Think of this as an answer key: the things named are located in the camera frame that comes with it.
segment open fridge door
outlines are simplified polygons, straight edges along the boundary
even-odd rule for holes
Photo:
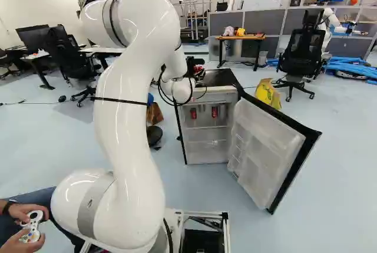
[[[273,214],[321,132],[245,93],[234,109],[228,170]]]

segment person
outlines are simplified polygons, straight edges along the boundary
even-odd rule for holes
[[[27,234],[29,230],[22,229],[20,222],[29,222],[27,213],[41,210],[44,213],[44,220],[50,220],[54,225],[68,237],[75,246],[75,253],[79,253],[84,241],[64,230],[59,226],[50,208],[51,196],[55,187],[41,189],[31,193],[25,193],[0,199],[0,253],[33,253],[42,248],[45,242],[45,234],[34,243],[22,243],[19,239]]]

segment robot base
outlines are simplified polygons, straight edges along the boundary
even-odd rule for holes
[[[165,220],[171,233],[170,250],[165,227],[161,227],[152,249],[145,253],[223,252],[230,253],[229,214],[227,212],[183,212],[165,210]],[[91,246],[98,248],[92,251]],[[103,252],[110,248],[98,241],[85,242],[80,253]],[[113,249],[112,253],[132,253],[140,250]]]

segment white game controller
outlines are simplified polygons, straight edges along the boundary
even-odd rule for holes
[[[43,211],[37,210],[28,213],[30,221],[28,223],[21,222],[20,225],[25,229],[30,229],[28,234],[22,236],[19,240],[23,243],[37,242],[41,237],[41,233],[38,230],[38,225],[43,219]]]

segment hand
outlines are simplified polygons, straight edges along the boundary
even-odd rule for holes
[[[19,239],[29,233],[29,229],[23,229],[10,237],[0,248],[0,253],[33,253],[42,248],[45,243],[45,234],[37,242],[22,243]]]
[[[11,217],[28,223],[30,221],[28,213],[36,210],[43,211],[43,220],[48,220],[48,209],[35,204],[13,204],[9,207],[8,212]]]

